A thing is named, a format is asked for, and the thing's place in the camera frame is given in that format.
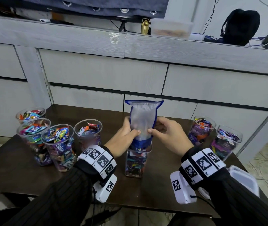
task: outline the snack packet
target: snack packet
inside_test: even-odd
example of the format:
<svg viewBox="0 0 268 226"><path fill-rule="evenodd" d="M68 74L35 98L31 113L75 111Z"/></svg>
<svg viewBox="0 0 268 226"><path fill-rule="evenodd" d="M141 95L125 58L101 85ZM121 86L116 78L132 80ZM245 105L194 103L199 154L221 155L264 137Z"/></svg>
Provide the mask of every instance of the snack packet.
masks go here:
<svg viewBox="0 0 268 226"><path fill-rule="evenodd" d="M163 102L125 100L125 103L132 106L130 114L131 130L137 129L141 131L141 134L132 141L131 147L133 150L141 151L151 144L153 136L147 130L154 128L157 119L157 109Z"/></svg>

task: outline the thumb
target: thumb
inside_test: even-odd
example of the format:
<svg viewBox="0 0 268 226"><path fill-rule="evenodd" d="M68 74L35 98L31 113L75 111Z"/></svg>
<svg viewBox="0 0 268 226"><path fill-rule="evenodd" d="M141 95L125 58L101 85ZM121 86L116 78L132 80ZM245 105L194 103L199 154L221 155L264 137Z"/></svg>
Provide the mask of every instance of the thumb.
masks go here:
<svg viewBox="0 0 268 226"><path fill-rule="evenodd" d="M127 136L133 140L136 136L140 135L140 133L140 130L133 129Z"/></svg>
<svg viewBox="0 0 268 226"><path fill-rule="evenodd" d="M158 130L153 129L153 128L148 129L147 132L150 133L150 134L152 134L153 136L157 137L160 140L164 139L165 138L165 135L166 135L166 134L161 133Z"/></svg>

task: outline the black backpack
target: black backpack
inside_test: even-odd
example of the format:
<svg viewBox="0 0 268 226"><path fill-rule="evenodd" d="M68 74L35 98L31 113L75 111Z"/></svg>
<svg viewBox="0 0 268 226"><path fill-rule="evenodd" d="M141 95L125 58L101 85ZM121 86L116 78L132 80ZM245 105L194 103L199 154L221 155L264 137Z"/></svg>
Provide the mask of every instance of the black backpack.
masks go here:
<svg viewBox="0 0 268 226"><path fill-rule="evenodd" d="M259 26L260 14L257 11L235 9L229 14L222 26L223 43L245 46L257 32Z"/></svg>

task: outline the left hand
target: left hand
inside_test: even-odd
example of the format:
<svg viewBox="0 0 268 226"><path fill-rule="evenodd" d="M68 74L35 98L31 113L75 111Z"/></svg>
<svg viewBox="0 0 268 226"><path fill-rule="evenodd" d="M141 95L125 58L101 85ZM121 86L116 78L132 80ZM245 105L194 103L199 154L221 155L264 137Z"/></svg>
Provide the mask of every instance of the left hand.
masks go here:
<svg viewBox="0 0 268 226"><path fill-rule="evenodd" d="M114 158L121 156L131 145L133 139L141 133L140 130L131 131L129 117L125 117L123 126L105 144Z"/></svg>

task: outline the candy-filled jar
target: candy-filled jar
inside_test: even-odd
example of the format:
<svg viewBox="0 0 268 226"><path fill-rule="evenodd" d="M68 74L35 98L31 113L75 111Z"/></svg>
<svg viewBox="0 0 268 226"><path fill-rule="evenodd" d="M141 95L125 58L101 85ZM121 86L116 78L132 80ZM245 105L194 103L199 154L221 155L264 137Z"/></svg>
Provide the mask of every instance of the candy-filled jar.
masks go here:
<svg viewBox="0 0 268 226"><path fill-rule="evenodd" d="M68 124L52 126L42 133L42 142L60 172L70 170L76 162L73 135L74 128Z"/></svg>
<svg viewBox="0 0 268 226"><path fill-rule="evenodd" d="M95 119L86 119L74 126L82 152L90 145L101 145L102 128L102 123Z"/></svg>
<svg viewBox="0 0 268 226"><path fill-rule="evenodd" d="M24 122L17 129L17 134L31 148L34 158L40 166L52 163L46 146L41 140L41 134L47 131L50 126L51 122L49 119L41 118Z"/></svg>
<svg viewBox="0 0 268 226"><path fill-rule="evenodd" d="M216 124L211 118L195 116L188 133L188 138L194 146L199 146L205 142L215 126Z"/></svg>
<svg viewBox="0 0 268 226"><path fill-rule="evenodd" d="M45 118L46 109L41 107L32 107L21 110L15 116L19 123L32 121L37 118Z"/></svg>
<svg viewBox="0 0 268 226"><path fill-rule="evenodd" d="M217 136L211 142L210 149L222 160L225 161L239 143L243 135L232 128L220 125L216 130Z"/></svg>
<svg viewBox="0 0 268 226"><path fill-rule="evenodd" d="M141 151L128 149L125 160L125 176L142 178L147 163L147 157L151 151L152 144Z"/></svg>

